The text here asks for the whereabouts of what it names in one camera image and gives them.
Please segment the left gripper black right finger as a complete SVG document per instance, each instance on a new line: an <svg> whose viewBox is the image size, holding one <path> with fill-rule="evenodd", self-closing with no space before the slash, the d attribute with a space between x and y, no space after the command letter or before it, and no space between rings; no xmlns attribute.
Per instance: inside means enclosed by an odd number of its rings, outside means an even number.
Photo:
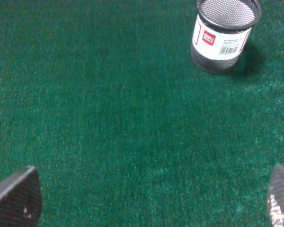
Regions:
<svg viewBox="0 0 284 227"><path fill-rule="evenodd" d="M267 210L273 227L284 227L284 165L276 164L267 191Z"/></svg>

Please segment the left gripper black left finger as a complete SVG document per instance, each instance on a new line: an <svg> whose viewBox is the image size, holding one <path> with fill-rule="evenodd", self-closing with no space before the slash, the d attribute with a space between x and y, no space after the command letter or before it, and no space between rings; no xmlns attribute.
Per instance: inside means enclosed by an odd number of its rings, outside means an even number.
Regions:
<svg viewBox="0 0 284 227"><path fill-rule="evenodd" d="M41 213L41 185L35 166L26 166L0 181L0 227L36 227Z"/></svg>

